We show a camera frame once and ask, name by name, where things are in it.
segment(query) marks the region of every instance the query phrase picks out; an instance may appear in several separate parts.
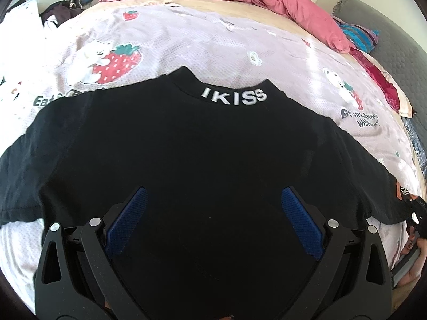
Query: mattress cover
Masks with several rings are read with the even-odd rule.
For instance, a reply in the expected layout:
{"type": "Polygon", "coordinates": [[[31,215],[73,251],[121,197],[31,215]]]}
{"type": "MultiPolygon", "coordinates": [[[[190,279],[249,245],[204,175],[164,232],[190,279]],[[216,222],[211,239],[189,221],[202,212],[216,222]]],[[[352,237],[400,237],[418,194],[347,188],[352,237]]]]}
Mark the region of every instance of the mattress cover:
{"type": "MultiPolygon", "coordinates": [[[[55,99],[187,66],[201,81],[218,86],[240,88],[270,79],[288,97],[353,135],[402,186],[424,194],[411,143],[381,89],[354,59],[328,49],[279,15],[237,2],[128,0],[101,3],[58,31],[45,61],[33,60],[36,70],[23,78],[13,109],[2,111],[10,123],[0,126],[0,153],[55,99]],[[201,11],[210,9],[218,13],[201,11]]],[[[402,230],[404,224],[396,224],[399,235],[402,230]]],[[[25,263],[36,266],[35,260],[25,263]]],[[[27,290],[31,299],[31,285],[27,290]]]]}

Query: silver screw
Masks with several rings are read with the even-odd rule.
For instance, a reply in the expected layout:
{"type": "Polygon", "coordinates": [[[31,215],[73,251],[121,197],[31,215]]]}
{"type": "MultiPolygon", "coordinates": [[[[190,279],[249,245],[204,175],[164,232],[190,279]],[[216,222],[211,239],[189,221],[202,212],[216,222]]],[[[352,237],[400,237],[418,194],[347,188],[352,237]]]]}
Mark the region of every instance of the silver screw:
{"type": "Polygon", "coordinates": [[[101,223],[101,219],[99,219],[99,218],[92,218],[89,221],[89,225],[94,226],[94,227],[98,226],[100,223],[101,223]]]}
{"type": "Polygon", "coordinates": [[[58,231],[58,229],[60,228],[61,226],[58,224],[58,223],[53,223],[51,226],[50,226],[50,230],[52,231],[52,232],[55,232],[55,231],[58,231]]]}
{"type": "Polygon", "coordinates": [[[377,228],[376,228],[374,225],[369,225],[369,226],[368,226],[368,231],[369,231],[370,233],[375,234],[375,233],[377,233],[377,228]]]}
{"type": "Polygon", "coordinates": [[[330,219],[328,220],[327,224],[331,227],[336,229],[339,226],[338,221],[336,221],[335,219],[330,219]]]}

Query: blue textured pad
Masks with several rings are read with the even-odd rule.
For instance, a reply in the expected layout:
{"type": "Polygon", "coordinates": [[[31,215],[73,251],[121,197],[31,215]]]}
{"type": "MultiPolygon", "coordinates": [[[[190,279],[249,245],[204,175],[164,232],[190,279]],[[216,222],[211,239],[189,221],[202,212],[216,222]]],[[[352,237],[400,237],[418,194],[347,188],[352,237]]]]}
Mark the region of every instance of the blue textured pad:
{"type": "Polygon", "coordinates": [[[106,235],[105,252],[109,258],[123,252],[133,230],[147,208],[148,195],[139,188],[126,207],[121,211],[106,235]]]}
{"type": "Polygon", "coordinates": [[[323,254],[322,233],[290,188],[282,191],[282,208],[305,252],[318,261],[323,254]]]}

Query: black shirt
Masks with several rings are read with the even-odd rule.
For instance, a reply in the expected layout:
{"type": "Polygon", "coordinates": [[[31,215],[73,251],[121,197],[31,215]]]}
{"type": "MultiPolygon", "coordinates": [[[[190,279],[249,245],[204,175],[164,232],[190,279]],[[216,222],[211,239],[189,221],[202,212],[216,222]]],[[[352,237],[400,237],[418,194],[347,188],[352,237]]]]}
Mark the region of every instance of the black shirt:
{"type": "Polygon", "coordinates": [[[291,304],[315,261],[281,208],[289,185],[349,228],[412,212],[330,118],[268,80],[228,89],[185,67],[50,103],[0,159],[0,182],[3,223],[43,216],[46,228],[83,225],[146,188],[114,266],[156,320],[267,320],[291,304]]]}

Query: gray quilted cover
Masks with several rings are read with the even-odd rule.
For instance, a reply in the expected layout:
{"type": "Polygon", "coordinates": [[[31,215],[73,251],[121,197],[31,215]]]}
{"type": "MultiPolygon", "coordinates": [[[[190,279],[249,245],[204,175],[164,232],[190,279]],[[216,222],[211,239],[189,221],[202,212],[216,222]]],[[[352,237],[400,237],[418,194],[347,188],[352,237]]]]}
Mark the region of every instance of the gray quilted cover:
{"type": "Polygon", "coordinates": [[[389,72],[417,112],[411,120],[427,146],[427,53],[402,28],[360,0],[340,0],[333,15],[350,24],[379,31],[379,43],[370,53],[389,72]]]}

